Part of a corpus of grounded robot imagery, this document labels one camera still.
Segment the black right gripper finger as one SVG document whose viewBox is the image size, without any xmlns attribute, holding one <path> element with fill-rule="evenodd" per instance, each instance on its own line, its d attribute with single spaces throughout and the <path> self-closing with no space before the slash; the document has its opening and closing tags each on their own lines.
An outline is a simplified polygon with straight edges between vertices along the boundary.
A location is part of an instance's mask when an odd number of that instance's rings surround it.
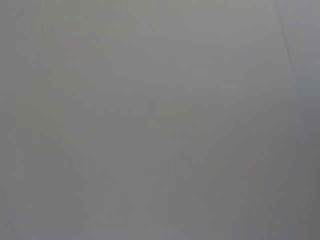
<svg viewBox="0 0 320 240">
<path fill-rule="evenodd" d="M 302 128 L 283 133 L 259 159 L 253 195 L 241 221 L 243 240 L 318 240 L 318 158 Z"/>
<path fill-rule="evenodd" d="M 0 237 L 78 240 L 88 221 L 74 157 L 44 133 L 0 130 Z"/>
</svg>

